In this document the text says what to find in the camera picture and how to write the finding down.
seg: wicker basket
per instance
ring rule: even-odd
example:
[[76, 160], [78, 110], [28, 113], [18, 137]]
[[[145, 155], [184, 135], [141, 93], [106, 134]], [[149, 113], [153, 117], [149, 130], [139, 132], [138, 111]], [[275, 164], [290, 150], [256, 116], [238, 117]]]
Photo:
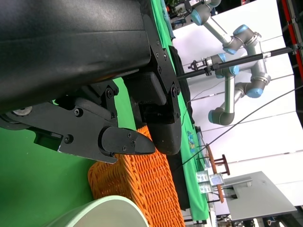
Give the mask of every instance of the wicker basket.
[[[147, 127], [138, 132], [150, 137]], [[120, 155], [111, 165], [96, 162], [88, 173], [95, 199], [121, 195], [141, 209], [151, 227], [185, 226], [165, 155]]]

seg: green tablecloth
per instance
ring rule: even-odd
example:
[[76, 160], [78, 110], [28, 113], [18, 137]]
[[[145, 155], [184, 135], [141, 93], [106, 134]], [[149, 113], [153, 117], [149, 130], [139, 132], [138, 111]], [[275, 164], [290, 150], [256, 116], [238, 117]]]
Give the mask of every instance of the green tablecloth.
[[[171, 45], [160, 3], [152, 0], [161, 42]], [[119, 127], [135, 129], [134, 117], [126, 87], [121, 78], [115, 79], [119, 95], [115, 97]], [[182, 116], [185, 104], [179, 95]], [[190, 153], [187, 132], [194, 128], [188, 114], [182, 128], [182, 159]], [[33, 143], [31, 131], [9, 131], [0, 128], [0, 220], [5, 227], [40, 227], [63, 213], [93, 200], [87, 172], [92, 160], [58, 153]], [[196, 162], [190, 161], [185, 169]], [[194, 219], [208, 216], [205, 197], [197, 193], [195, 175], [185, 171], [190, 205]]]
[[[163, 17], [162, 7], [159, 2], [160, 1], [152, 0], [153, 13], [156, 18], [157, 29], [160, 35], [162, 46], [167, 49], [169, 57], [171, 59], [168, 46], [172, 45], [172, 43], [170, 40], [168, 28]], [[183, 119], [183, 116], [185, 114], [184, 123], [182, 126], [181, 142], [181, 156], [182, 161], [184, 163], [189, 158], [191, 158], [193, 154], [198, 152], [200, 148], [197, 148], [197, 134], [195, 131], [195, 127], [191, 124], [189, 115], [186, 111], [186, 105], [184, 103], [182, 94], [178, 96], [178, 102], [181, 111], [181, 119]], [[203, 168], [204, 163], [197, 161], [197, 158], [193, 158], [184, 165], [184, 175], [193, 220], [206, 220], [209, 215], [206, 196], [205, 194], [200, 193], [196, 180], [196, 171], [201, 170]]]

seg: small box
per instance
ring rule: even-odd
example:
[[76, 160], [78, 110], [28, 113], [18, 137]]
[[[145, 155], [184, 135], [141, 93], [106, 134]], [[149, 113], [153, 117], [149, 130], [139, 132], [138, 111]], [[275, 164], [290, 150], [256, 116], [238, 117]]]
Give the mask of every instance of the small box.
[[212, 186], [224, 183], [222, 174], [209, 175], [209, 181]]
[[204, 171], [196, 172], [196, 179], [198, 183], [209, 181], [208, 171], [204, 170]]
[[209, 182], [201, 182], [199, 183], [199, 189], [201, 194], [213, 192], [213, 187]]

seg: blue joint cap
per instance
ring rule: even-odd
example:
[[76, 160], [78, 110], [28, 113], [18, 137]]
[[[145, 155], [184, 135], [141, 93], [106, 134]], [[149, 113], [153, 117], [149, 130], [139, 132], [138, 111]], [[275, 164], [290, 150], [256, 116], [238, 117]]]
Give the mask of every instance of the blue joint cap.
[[216, 74], [216, 78], [217, 78], [217, 79], [222, 79], [223, 77], [224, 77], [224, 76], [222, 76], [222, 75], [217, 75], [217, 74]]
[[232, 55], [234, 55], [236, 53], [235, 50], [232, 50], [232, 49], [229, 49], [229, 48], [223, 48], [223, 50], [226, 51], [229, 54], [232, 54]]
[[210, 123], [213, 123], [213, 111], [212, 110], [208, 113], [208, 120]]
[[191, 13], [191, 19], [196, 25], [202, 25], [202, 19], [195, 9]]
[[229, 67], [229, 71], [231, 72], [232, 75], [236, 76], [239, 74], [240, 68], [238, 65], [234, 65], [234, 66]]
[[218, 56], [221, 58], [221, 60], [222, 60], [223, 62], [226, 62], [225, 53], [219, 53]]
[[246, 29], [248, 29], [248, 27], [246, 25], [241, 25], [233, 32], [233, 34], [234, 35], [240, 34], [240, 33], [244, 32]]
[[246, 92], [246, 95], [250, 98], [259, 98], [263, 94], [263, 89], [261, 88], [252, 88]]

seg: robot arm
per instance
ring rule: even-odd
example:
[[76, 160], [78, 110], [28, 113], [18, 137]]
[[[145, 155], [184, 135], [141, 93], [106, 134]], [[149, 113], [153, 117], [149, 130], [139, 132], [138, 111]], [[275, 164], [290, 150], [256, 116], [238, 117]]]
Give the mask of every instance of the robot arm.
[[[198, 5], [191, 13], [192, 20], [199, 26], [204, 25], [222, 44], [223, 50], [229, 54], [235, 54], [241, 46], [247, 51], [248, 56], [262, 53], [260, 40], [261, 35], [253, 32], [246, 25], [241, 25], [229, 36], [226, 31], [211, 17], [211, 10], [221, 1], [211, 1]], [[225, 102], [221, 107], [209, 112], [209, 121], [220, 125], [229, 125], [234, 119], [234, 105], [247, 95], [258, 98], [262, 95], [264, 87], [269, 84], [270, 76], [267, 74], [265, 60], [261, 59], [241, 66], [242, 70], [250, 68], [250, 83], [238, 83], [235, 85], [235, 75], [240, 68], [221, 69], [216, 72], [217, 78], [225, 77]]]

